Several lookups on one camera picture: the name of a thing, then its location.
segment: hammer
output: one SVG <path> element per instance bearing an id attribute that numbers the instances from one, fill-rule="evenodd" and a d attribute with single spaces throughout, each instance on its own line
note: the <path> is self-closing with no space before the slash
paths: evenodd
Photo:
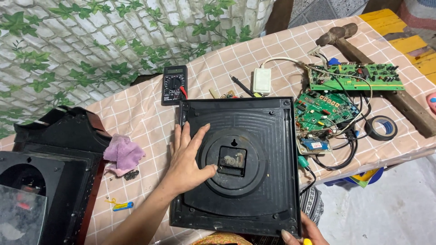
<path id="1" fill-rule="evenodd" d="M 368 56 L 346 40 L 346 38 L 356 34 L 357 29 L 356 23 L 346 24 L 343 27 L 332 27 L 327 33 L 318 38 L 315 43 L 319 46 L 327 44 L 335 45 L 351 62 L 373 64 L 374 62 Z M 404 90 L 381 91 L 381 94 L 401 111 L 422 136 L 425 138 L 436 136 L 436 119 L 408 92 Z"/>

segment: green circuit board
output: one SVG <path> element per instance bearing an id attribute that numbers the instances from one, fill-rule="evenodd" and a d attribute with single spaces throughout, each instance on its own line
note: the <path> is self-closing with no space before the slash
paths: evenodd
<path id="1" fill-rule="evenodd" d="M 352 75 L 365 79 L 371 84 L 372 90 L 405 90 L 399 75 L 395 71 L 398 66 L 392 64 L 356 64 L 345 62 L 340 65 L 329 65 L 328 71 L 340 75 Z M 309 83 L 313 90 L 342 90 L 331 74 L 310 70 Z M 370 90 L 368 84 L 361 79 L 349 76 L 336 76 L 345 90 Z"/>
<path id="2" fill-rule="evenodd" d="M 340 92 L 326 95 L 307 89 L 294 103 L 295 122 L 300 132 L 322 130 L 353 119 L 359 113 L 350 100 Z"/>

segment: screw hole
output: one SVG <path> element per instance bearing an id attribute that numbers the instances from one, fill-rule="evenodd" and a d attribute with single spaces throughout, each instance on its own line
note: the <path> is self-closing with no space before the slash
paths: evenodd
<path id="1" fill-rule="evenodd" d="M 233 141 L 230 143 L 232 146 L 237 146 L 238 145 L 238 143 L 236 142 L 236 139 L 233 139 Z"/>

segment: purple rag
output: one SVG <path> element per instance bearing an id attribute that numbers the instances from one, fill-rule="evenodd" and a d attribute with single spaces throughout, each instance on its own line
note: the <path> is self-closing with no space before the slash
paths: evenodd
<path id="1" fill-rule="evenodd" d="M 114 134 L 103 153 L 103 159 L 116 162 L 105 167 L 105 172 L 112 170 L 117 176 L 135 169 L 145 152 L 125 135 Z"/>

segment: hand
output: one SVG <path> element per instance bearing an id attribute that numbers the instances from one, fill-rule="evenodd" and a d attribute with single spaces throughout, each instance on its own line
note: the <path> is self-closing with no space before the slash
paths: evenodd
<path id="1" fill-rule="evenodd" d="M 303 211 L 301 211 L 301 224 L 303 225 L 303 238 L 301 239 L 296 239 L 289 232 L 282 230 L 282 238 L 286 245 L 301 245 L 304 238 L 310 239 L 313 245 L 329 245 L 317 225 Z"/>
<path id="2" fill-rule="evenodd" d="M 200 170 L 195 161 L 198 148 L 210 127 L 210 123 L 204 125 L 191 139 L 189 123 L 185 122 L 183 132 L 180 125 L 176 124 L 175 141 L 170 145 L 170 168 L 160 183 L 160 186 L 173 197 L 194 189 L 215 175 L 217 165 L 207 165 Z"/>

